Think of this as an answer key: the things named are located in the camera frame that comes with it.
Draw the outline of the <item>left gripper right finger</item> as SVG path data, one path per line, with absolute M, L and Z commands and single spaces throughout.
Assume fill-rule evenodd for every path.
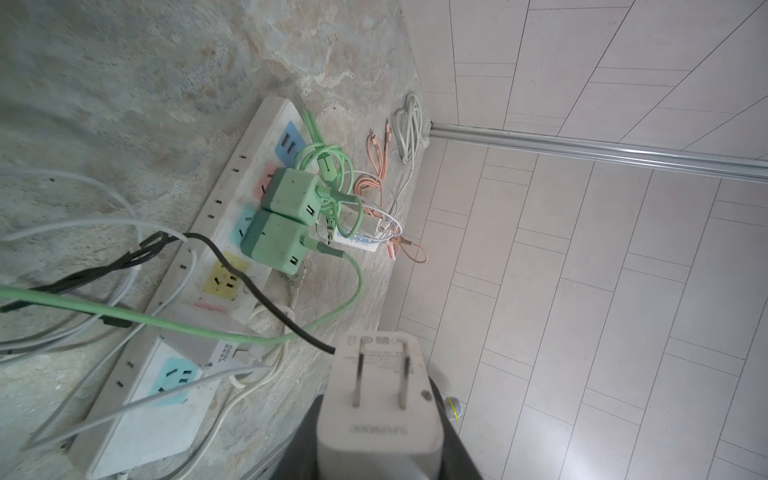
M 453 410 L 446 404 L 436 383 L 429 379 L 444 430 L 440 480 L 482 480 L 459 435 L 451 425 Z

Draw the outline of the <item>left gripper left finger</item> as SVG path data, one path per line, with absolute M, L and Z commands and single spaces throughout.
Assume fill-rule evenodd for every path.
M 323 396 L 319 395 L 311 404 L 277 463 L 272 479 L 317 480 L 320 478 L 317 459 L 317 424 L 322 400 Z

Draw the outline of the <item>long multicolour power strip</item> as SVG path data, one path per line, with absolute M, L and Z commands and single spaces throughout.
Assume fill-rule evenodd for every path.
M 245 256 L 240 244 L 272 175 L 292 165 L 308 139 L 290 100 L 264 100 L 191 227 L 258 287 L 272 270 Z M 180 247 L 147 311 L 179 324 L 251 335 L 255 306 L 244 283 L 204 243 L 190 240 Z M 152 403 L 77 434 L 68 453 L 71 463 L 85 478 L 101 479 L 188 450 L 218 389 L 217 373 L 247 366 L 265 373 L 261 360 L 267 351 L 142 328 L 127 342 L 89 415 L 101 417 L 144 398 Z

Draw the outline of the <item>green charger plug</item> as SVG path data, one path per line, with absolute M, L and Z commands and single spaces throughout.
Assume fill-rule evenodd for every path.
M 240 244 L 243 254 L 288 275 L 297 273 L 307 248 L 308 227 L 267 210 L 256 212 Z
M 322 199 L 320 177 L 308 171 L 281 167 L 273 174 L 261 200 L 263 209 L 305 226 L 317 223 Z

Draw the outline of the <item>short blue power strip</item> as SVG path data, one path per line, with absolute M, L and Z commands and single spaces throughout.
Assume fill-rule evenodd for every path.
M 350 231 L 355 225 L 358 213 L 359 211 L 356 206 L 342 204 L 338 224 L 345 231 Z M 343 237 L 339 230 L 336 230 L 332 241 L 340 245 L 376 252 L 381 243 L 379 235 L 382 232 L 382 220 L 376 216 L 364 213 L 360 226 L 352 236 L 349 238 Z

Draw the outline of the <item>white charger with cable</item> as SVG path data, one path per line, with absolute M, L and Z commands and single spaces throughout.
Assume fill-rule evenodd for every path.
M 340 224 L 345 230 L 351 230 L 360 213 L 363 219 L 353 239 L 360 242 L 380 243 L 400 236 L 403 225 L 398 220 L 398 198 L 395 190 L 387 186 L 379 177 L 355 171 L 357 180 L 370 180 L 373 185 L 361 193 L 354 193 L 362 201 L 359 208 L 354 202 L 341 204 Z

